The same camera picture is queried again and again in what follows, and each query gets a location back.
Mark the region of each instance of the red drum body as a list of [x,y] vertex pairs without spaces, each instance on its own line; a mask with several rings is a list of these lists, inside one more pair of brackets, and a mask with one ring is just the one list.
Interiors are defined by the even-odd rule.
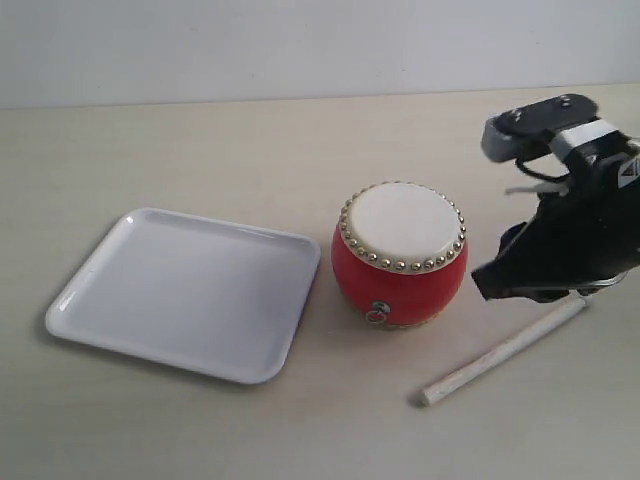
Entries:
[[451,302],[468,245],[460,210],[427,187],[373,185],[342,209],[331,263],[344,295],[372,324],[408,327]]

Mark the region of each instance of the white wall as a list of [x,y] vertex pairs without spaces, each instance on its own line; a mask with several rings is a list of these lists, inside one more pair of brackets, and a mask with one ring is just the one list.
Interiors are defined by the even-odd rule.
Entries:
[[638,0],[0,0],[0,107],[640,81]]

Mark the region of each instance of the white table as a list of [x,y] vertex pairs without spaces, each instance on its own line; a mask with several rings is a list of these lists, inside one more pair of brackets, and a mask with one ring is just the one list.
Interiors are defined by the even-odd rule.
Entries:
[[[362,186],[413,180],[467,219],[471,266],[533,213],[529,183],[479,148],[492,113],[585,93],[640,132],[640,85],[0,112],[0,478],[631,479],[640,469],[638,275],[437,406],[407,397],[550,306],[484,302],[467,281],[419,329],[367,327],[329,241]],[[272,382],[238,387],[53,340],[43,312],[128,210],[295,231],[323,248]]]

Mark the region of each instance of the drumhead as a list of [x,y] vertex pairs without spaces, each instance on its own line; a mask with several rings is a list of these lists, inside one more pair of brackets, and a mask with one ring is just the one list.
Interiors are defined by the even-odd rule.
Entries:
[[372,186],[355,196],[344,219],[347,241],[360,255],[406,273],[443,267],[465,240],[464,219],[453,202],[421,185]]

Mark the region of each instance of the wooden stick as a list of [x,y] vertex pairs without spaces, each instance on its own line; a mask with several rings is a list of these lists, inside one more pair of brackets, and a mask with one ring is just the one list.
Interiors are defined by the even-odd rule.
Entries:
[[420,401],[423,406],[430,406],[455,392],[476,377],[500,365],[516,353],[539,340],[549,332],[575,317],[587,305],[586,298],[576,298],[566,302],[542,317],[532,325],[505,340],[493,350],[485,353],[477,360],[465,365],[441,380],[431,384],[421,392]]

